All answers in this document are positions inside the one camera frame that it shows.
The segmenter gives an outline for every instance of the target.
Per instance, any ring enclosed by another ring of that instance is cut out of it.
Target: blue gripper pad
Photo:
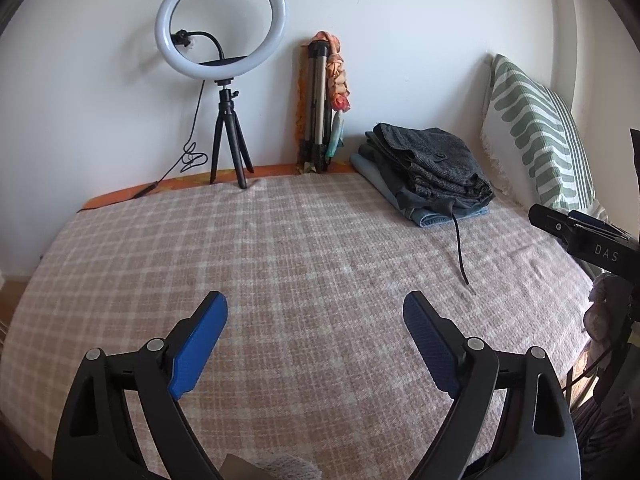
[[[226,298],[218,293],[174,358],[168,389],[175,400],[195,388],[225,323]]]
[[[458,360],[435,324],[450,320],[442,319],[421,292],[411,292],[404,298],[402,316],[437,388],[455,399],[460,392]]]

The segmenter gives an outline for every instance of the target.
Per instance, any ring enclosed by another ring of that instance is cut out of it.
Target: metal rivet
[[[146,344],[146,349],[151,350],[152,352],[157,352],[161,350],[164,346],[164,341],[162,339],[152,339]]]
[[[484,343],[477,337],[472,337],[469,341],[466,342],[466,344],[472,350],[482,350],[484,348]]]
[[[100,349],[99,348],[91,348],[85,356],[89,361],[95,361],[98,357],[100,357]]]
[[[531,348],[531,355],[536,359],[544,359],[546,357],[545,351],[539,346],[533,346]]]

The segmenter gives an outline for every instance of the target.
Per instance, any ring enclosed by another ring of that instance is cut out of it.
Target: ring light
[[[224,80],[242,75],[265,61],[278,47],[287,22],[286,0],[269,0],[271,27],[262,43],[251,54],[236,62],[204,66],[186,59],[171,39],[171,18],[181,0],[163,0],[156,17],[156,43],[166,62],[178,72],[194,79]]]

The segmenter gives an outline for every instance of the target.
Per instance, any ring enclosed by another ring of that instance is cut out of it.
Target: plaid blanket
[[[545,348],[565,373],[587,341],[590,280],[526,215],[497,198],[465,221],[460,279],[451,226],[417,228],[358,174],[217,184],[78,213],[18,306],[0,360],[0,410],[51,456],[84,353],[140,348],[226,295],[226,328],[180,400],[214,464],[292,454],[328,480],[404,480],[450,407],[402,322],[422,290],[493,348]],[[162,474],[135,394],[140,446]],[[500,417],[488,413],[478,453]]]

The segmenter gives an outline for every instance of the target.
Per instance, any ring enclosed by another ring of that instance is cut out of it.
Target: green striped pillow
[[[518,202],[589,211],[594,203],[589,163],[560,96],[501,55],[492,65],[490,92],[482,138]]]

